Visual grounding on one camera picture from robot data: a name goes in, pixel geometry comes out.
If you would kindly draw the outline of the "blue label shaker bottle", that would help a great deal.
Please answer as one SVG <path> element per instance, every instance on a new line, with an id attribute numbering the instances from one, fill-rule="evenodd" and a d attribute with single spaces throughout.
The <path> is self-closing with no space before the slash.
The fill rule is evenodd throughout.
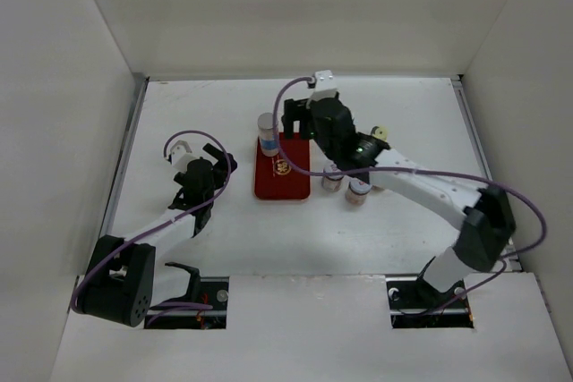
<path id="1" fill-rule="evenodd" d="M 273 114 L 270 112 L 260 114 L 257 126 L 262 154 L 266 157 L 276 156 L 278 154 L 278 145 L 273 135 Z"/>

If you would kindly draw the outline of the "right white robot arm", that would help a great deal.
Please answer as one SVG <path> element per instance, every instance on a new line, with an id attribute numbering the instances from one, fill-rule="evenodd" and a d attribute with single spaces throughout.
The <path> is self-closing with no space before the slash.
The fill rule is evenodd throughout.
<path id="1" fill-rule="evenodd" d="M 443 301 L 455 283 L 472 272 L 488 272 L 504 251 L 516 225 L 507 193 L 495 184 L 471 187 L 446 174 L 426 174 L 386 141 L 358 132 L 350 110 L 337 96 L 288 99 L 284 135 L 296 124 L 343 174 L 412 200 L 458 230 L 456 241 L 423 268 L 415 296 L 425 306 Z"/>

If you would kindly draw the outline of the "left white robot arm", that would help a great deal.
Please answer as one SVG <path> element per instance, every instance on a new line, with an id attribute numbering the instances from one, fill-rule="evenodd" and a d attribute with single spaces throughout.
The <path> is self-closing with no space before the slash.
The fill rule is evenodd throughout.
<path id="1" fill-rule="evenodd" d="M 169 151 L 179 185 L 166 212 L 138 233 L 100 237 L 86 275 L 73 293 L 74 312 L 128 327 L 148 319 L 150 310 L 208 310 L 201 299 L 198 268 L 177 263 L 169 254 L 198 236 L 211 219 L 215 198 L 236 170 L 234 157 L 211 144 L 196 157 L 179 140 Z"/>

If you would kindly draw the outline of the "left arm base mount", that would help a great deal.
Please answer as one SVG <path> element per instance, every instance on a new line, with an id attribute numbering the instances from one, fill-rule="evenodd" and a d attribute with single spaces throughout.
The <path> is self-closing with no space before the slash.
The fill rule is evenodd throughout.
<path id="1" fill-rule="evenodd" d="M 227 327 L 230 279 L 203 276 L 196 267 L 169 262 L 153 285 L 146 329 L 217 330 Z"/>

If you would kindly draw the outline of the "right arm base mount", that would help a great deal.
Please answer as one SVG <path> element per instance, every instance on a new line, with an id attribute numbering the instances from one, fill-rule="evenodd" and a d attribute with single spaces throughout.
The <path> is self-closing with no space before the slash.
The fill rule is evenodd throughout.
<path id="1" fill-rule="evenodd" d="M 386 278 L 390 323 L 395 329 L 473 328 L 463 280 L 435 292 L 414 276 Z"/>

